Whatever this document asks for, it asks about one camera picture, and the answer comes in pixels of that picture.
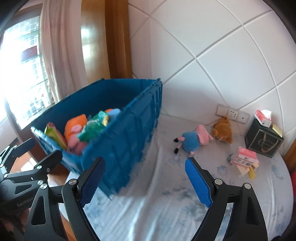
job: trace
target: stuffed toy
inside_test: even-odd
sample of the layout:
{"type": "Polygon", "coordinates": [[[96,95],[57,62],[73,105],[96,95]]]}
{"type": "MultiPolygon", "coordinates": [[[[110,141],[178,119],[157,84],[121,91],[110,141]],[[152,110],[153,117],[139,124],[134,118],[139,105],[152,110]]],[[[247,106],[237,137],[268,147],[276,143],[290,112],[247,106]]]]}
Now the stuffed toy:
{"type": "Polygon", "coordinates": [[[197,136],[202,146],[207,145],[209,140],[213,140],[213,137],[207,132],[203,125],[198,125],[195,131],[198,133],[197,136]]]}
{"type": "Polygon", "coordinates": [[[214,136],[218,141],[232,143],[232,131],[230,128],[230,121],[227,117],[219,119],[213,127],[212,136],[214,136]]]}
{"type": "Polygon", "coordinates": [[[220,118],[214,125],[213,127],[215,127],[217,124],[220,124],[220,123],[224,123],[226,125],[228,125],[230,127],[230,120],[228,119],[228,117],[224,116],[222,118],[220,118]]]}
{"type": "Polygon", "coordinates": [[[105,110],[109,115],[109,122],[112,122],[121,112],[120,109],[107,109],[105,110]]]}
{"type": "Polygon", "coordinates": [[[195,151],[200,147],[200,145],[207,145],[209,139],[213,140],[211,135],[206,131],[203,125],[198,125],[195,131],[185,132],[181,137],[174,139],[174,142],[181,141],[181,143],[174,150],[177,154],[180,147],[184,151],[188,152],[190,155],[194,155],[195,151]]]}
{"type": "Polygon", "coordinates": [[[80,115],[68,120],[65,127],[65,138],[68,142],[67,152],[81,155],[82,150],[87,146],[86,142],[81,142],[77,135],[82,131],[86,125],[86,115],[80,115]]]}

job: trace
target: power outlet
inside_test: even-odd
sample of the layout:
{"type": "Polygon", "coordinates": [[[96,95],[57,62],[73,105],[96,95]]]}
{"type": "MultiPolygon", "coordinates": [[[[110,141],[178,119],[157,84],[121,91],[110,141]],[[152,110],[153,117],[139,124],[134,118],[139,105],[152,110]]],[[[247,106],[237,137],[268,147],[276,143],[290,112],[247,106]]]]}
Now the power outlet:
{"type": "Polygon", "coordinates": [[[243,112],[243,111],[239,111],[239,114],[237,116],[237,122],[242,123],[242,124],[246,124],[248,122],[248,119],[250,118],[250,114],[243,112]]]}
{"type": "Polygon", "coordinates": [[[227,117],[230,120],[235,121],[237,119],[237,116],[239,115],[239,110],[234,109],[234,108],[229,108],[227,112],[227,117]]]}

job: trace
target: brown teddy bear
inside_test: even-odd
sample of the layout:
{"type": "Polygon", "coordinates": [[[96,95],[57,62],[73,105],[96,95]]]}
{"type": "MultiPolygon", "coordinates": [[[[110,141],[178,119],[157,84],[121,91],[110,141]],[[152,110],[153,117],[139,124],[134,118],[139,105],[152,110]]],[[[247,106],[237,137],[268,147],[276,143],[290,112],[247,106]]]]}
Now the brown teddy bear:
{"type": "Polygon", "coordinates": [[[227,117],[219,119],[213,127],[214,129],[212,130],[212,135],[218,141],[232,143],[232,131],[230,128],[230,121],[227,117]]]}

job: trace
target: orange plush toy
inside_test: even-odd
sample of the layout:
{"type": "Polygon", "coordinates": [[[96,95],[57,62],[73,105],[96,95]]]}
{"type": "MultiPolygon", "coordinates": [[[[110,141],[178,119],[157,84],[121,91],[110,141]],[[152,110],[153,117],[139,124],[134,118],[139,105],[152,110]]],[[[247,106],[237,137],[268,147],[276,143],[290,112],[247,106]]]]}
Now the orange plush toy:
{"type": "Polygon", "coordinates": [[[232,131],[230,128],[230,121],[227,117],[219,119],[213,127],[212,136],[214,136],[218,141],[232,143],[232,131]]]}
{"type": "Polygon", "coordinates": [[[80,115],[68,120],[65,127],[65,139],[68,143],[67,151],[76,155],[81,155],[82,150],[87,146],[87,143],[81,142],[77,138],[83,127],[87,123],[86,115],[80,115]]]}

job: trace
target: george pig plush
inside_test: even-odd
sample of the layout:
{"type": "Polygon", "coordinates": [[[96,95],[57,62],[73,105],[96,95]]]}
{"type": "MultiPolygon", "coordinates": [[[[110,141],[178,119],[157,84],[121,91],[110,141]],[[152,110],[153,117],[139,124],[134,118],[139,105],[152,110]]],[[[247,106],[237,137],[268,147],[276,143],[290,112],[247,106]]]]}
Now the george pig plush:
{"type": "Polygon", "coordinates": [[[211,135],[206,131],[203,125],[198,125],[195,131],[185,132],[181,137],[174,139],[174,142],[181,141],[174,150],[174,153],[177,154],[180,147],[182,147],[184,151],[188,152],[190,155],[194,155],[195,151],[201,145],[207,145],[209,140],[213,140],[211,135]]]}

